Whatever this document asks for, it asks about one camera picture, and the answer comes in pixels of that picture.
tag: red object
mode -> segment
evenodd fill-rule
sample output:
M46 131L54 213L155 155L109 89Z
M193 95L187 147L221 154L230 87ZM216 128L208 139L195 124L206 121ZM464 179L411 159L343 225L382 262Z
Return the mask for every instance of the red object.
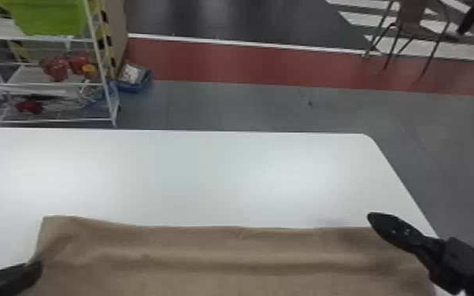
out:
M67 54L67 58L73 74L83 75L83 66L90 64L88 53L84 51L77 51L75 53Z
M63 57L47 57L41 61L44 72L51 76L54 82L61 82L68 78L68 62Z
M17 104L18 112L29 111L33 114L40 114L43 112L43 104L36 101L25 101Z

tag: fabric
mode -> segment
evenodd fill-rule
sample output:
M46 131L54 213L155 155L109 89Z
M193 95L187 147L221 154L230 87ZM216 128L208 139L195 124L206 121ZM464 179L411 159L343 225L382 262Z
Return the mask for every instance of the fabric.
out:
M47 217L37 296L429 296L415 257L370 228L151 228Z

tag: red floor stripe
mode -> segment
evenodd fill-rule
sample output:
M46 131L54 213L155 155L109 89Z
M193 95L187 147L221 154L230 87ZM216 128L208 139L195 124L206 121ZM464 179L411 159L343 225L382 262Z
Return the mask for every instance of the red floor stripe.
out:
M157 80L276 84L306 87L474 95L474 62L317 53L246 46L130 39L127 59L154 70Z

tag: red bottle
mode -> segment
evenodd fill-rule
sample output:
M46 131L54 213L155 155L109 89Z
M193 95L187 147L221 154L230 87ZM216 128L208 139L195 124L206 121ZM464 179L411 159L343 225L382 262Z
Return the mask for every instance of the red bottle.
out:
M44 72L53 82L61 82L68 78L68 62L63 57L47 57L42 60Z
M77 75L83 75L83 66L90 64L88 53L84 51L67 54L67 59L73 74Z

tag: person's leg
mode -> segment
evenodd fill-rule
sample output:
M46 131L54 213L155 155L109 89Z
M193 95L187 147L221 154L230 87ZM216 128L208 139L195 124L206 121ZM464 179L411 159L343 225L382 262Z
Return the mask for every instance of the person's leg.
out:
M457 29L459 35L466 33L474 24L474 6L465 14L465 18L461 22L461 25Z

